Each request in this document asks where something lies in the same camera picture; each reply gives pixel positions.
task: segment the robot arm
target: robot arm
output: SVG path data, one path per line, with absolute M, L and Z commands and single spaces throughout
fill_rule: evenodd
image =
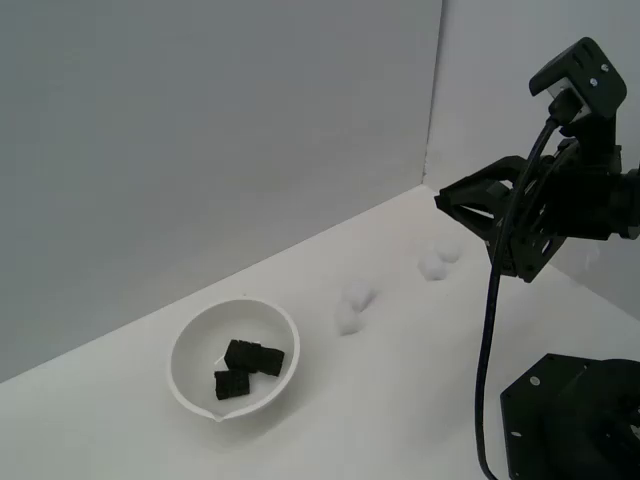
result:
M 555 155 L 544 156 L 518 206 L 505 251 L 502 273 L 531 282 L 567 237 L 606 240 L 612 233 L 635 239 L 640 234 L 640 177 L 622 174 L 621 149 L 615 143 L 616 111 L 627 89 L 590 38 L 584 38 L 545 65 L 530 81 L 533 95 L 565 90 L 580 105 L 560 132 L 565 138 Z M 487 245 L 495 247 L 513 184 L 526 165 L 504 157 L 442 189 L 437 207 Z

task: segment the cotton ball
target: cotton ball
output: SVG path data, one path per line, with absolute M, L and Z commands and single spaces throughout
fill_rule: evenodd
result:
M 440 259 L 447 263 L 456 263 L 462 255 L 462 246 L 451 238 L 436 242 L 435 250 Z
M 351 335 L 359 332 L 364 327 L 364 322 L 358 312 L 353 310 L 351 304 L 344 300 L 340 301 L 336 306 L 334 319 L 336 321 L 336 329 L 340 335 Z
M 362 312 L 375 297 L 375 291 L 367 282 L 356 280 L 342 290 L 342 300 L 349 303 L 353 310 Z
M 418 270 L 427 281 L 444 280 L 447 276 L 447 267 L 444 262 L 432 252 L 420 259 Z

